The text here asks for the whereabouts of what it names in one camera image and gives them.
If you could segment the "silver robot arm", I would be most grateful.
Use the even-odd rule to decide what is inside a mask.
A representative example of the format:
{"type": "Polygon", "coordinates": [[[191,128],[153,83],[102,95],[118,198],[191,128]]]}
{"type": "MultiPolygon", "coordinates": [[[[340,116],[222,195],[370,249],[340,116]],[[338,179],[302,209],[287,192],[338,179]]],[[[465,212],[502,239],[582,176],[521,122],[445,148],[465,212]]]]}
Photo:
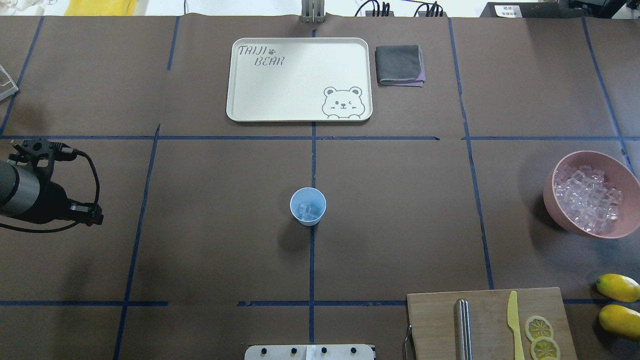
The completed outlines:
{"type": "Polygon", "coordinates": [[[30,224],[72,221],[87,226],[101,225],[102,207],[94,202],[78,202],[67,196],[61,185],[51,180],[49,167],[1,164],[2,216],[30,224]]]}

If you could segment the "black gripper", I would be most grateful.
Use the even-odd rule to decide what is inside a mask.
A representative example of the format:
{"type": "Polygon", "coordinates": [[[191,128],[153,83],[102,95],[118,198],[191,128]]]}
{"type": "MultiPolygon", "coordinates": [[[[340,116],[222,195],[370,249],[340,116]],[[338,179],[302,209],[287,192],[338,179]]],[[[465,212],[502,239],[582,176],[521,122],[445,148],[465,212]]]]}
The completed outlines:
{"type": "Polygon", "coordinates": [[[87,226],[99,226],[105,219],[105,215],[101,212],[102,207],[98,203],[71,202],[63,187],[49,182],[39,187],[34,205],[20,215],[20,220],[31,224],[47,224],[54,220],[64,220],[87,226]],[[71,214],[71,211],[83,213],[71,214]]]}

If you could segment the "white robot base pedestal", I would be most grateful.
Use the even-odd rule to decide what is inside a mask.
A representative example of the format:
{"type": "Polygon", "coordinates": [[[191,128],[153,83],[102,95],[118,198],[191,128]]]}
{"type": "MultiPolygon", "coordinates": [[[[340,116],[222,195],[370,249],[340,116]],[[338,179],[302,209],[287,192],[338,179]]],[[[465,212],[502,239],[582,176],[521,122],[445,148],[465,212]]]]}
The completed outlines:
{"type": "Polygon", "coordinates": [[[277,344],[252,345],[245,360],[375,360],[377,353],[368,344],[277,344]]]}

